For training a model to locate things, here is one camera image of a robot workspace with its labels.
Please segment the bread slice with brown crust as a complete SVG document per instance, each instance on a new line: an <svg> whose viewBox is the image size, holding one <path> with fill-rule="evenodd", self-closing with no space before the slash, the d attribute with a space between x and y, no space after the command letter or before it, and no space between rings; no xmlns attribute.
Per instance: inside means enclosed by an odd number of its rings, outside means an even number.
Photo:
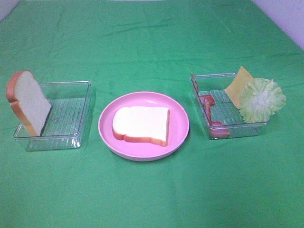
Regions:
<svg viewBox="0 0 304 228"><path fill-rule="evenodd" d="M113 135L131 143L168 144L170 109L167 107L122 107L114 115Z"/></svg>

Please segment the bacon strip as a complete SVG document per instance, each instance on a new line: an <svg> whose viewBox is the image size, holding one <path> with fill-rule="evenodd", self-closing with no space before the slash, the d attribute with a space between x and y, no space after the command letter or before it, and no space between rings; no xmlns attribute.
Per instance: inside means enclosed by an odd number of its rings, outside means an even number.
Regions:
<svg viewBox="0 0 304 228"><path fill-rule="evenodd" d="M193 85L194 85L194 88L195 88L195 92L196 94L198 95L198 98L199 100L201 101L201 103L205 106L206 104L209 104L209 105L214 105L215 104L215 100L213 98L212 95L210 94L207 94L207 95L199 95L199 87L198 87L198 84L197 84L197 81L195 79L195 76L193 73L191 73L191 79L192 79L192 82L193 82Z"/></svg>
<svg viewBox="0 0 304 228"><path fill-rule="evenodd" d="M213 138L227 138L230 136L230 131L227 128L216 128L216 126L222 126L221 121L212 121L211 119L211 106L209 101L205 100L204 103L207 119L209 121L209 131Z"/></svg>

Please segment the yellow cheese slice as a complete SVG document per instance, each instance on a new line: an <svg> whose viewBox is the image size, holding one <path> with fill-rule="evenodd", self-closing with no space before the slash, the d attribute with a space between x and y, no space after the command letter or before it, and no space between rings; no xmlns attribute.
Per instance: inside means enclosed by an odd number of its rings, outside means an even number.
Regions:
<svg viewBox="0 0 304 228"><path fill-rule="evenodd" d="M225 88L225 93L237 109L240 109L240 96L245 85L253 80L252 75L241 66L231 84Z"/></svg>

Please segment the green lettuce leaf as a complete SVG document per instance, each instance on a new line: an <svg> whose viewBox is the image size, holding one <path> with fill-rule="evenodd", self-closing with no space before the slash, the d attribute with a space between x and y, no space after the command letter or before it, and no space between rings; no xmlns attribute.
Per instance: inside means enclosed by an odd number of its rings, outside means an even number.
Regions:
<svg viewBox="0 0 304 228"><path fill-rule="evenodd" d="M255 78L240 95L239 112L246 123L267 122L286 104L286 96L276 82Z"/></svg>

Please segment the pink round plate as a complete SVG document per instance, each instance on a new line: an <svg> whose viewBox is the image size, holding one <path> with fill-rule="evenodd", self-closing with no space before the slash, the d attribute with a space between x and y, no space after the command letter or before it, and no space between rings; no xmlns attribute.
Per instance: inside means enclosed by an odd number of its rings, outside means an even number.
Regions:
<svg viewBox="0 0 304 228"><path fill-rule="evenodd" d="M148 142L126 142L115 139L112 121L117 110L125 106L167 107L170 109L168 145ZM157 92L140 91L123 95L113 100L101 113L98 121L99 134L107 147L115 154L133 161L147 162L162 159L185 141L190 128L184 108L173 98Z"/></svg>

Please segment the clear right plastic container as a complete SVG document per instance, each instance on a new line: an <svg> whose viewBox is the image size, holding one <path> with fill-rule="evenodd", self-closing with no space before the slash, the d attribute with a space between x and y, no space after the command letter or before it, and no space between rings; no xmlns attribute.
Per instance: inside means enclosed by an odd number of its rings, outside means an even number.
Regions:
<svg viewBox="0 0 304 228"><path fill-rule="evenodd" d="M211 105L211 119L212 121L221 121L222 126L216 128L227 128L230 131L230 136L227 138L238 138L247 136L256 136L260 134L260 130L268 124L268 122L259 123L245 123L239 110L231 102L224 89L231 84L235 78L236 73L221 73L210 75L194 75L199 87L199 95L210 94L215 100L215 104ZM209 121L204 105L201 103L191 79L191 87L194 93L194 100L196 109L200 115L200 120L206 135L213 138L209 131Z"/></svg>

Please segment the clear plastic container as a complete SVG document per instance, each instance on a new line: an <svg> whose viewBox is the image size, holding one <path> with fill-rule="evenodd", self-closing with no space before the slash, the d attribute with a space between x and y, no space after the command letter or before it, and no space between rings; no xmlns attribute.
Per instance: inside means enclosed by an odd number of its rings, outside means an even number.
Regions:
<svg viewBox="0 0 304 228"><path fill-rule="evenodd" d="M216 128L227 128L230 131L230 136L227 138L238 138L247 136L256 136L260 134L260 130L268 124L268 122L259 123L245 123L239 110L231 102L224 89L231 84L235 78L236 73L221 73L210 75L194 75L199 87L199 95L210 94L215 100L215 104L211 105L211 119L212 121L221 121L222 126ZM194 93L194 100L196 109L200 115L200 120L206 135L213 138L209 131L209 121L204 105L201 103L191 79L191 87Z"/></svg>
<svg viewBox="0 0 304 228"><path fill-rule="evenodd" d="M29 136L20 123L14 132L14 139L26 151L79 148L86 133L91 83L52 82L41 84L40 88L52 105L41 135Z"/></svg>

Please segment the green tablecloth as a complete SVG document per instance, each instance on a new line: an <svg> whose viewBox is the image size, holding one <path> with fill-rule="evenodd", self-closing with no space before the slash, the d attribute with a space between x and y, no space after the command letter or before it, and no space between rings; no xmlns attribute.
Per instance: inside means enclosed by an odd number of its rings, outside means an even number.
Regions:
<svg viewBox="0 0 304 228"><path fill-rule="evenodd" d="M190 75L273 79L287 103L256 137L210 140ZM88 139L27 152L5 96L11 76L92 84ZM185 143L133 162L98 132L102 110L155 91L187 111ZM301 228L304 53L250 0L22 1L0 24L0 225L3 228Z"/></svg>

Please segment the clear left plastic container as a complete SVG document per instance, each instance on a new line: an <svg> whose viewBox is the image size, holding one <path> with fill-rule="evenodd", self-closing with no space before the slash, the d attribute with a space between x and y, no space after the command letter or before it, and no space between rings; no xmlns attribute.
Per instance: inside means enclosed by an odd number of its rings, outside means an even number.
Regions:
<svg viewBox="0 0 304 228"><path fill-rule="evenodd" d="M41 84L40 88L52 105L41 135L29 136L20 123L14 132L14 139L26 151L79 148L86 133L91 83L52 82Z"/></svg>

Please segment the leaning bread slice left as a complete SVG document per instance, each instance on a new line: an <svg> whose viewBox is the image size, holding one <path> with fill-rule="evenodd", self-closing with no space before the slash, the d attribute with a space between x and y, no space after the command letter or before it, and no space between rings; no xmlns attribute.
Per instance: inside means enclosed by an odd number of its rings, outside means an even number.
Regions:
<svg viewBox="0 0 304 228"><path fill-rule="evenodd" d="M51 110L38 82L29 70L16 72L6 87L6 98L30 136L40 136Z"/></svg>

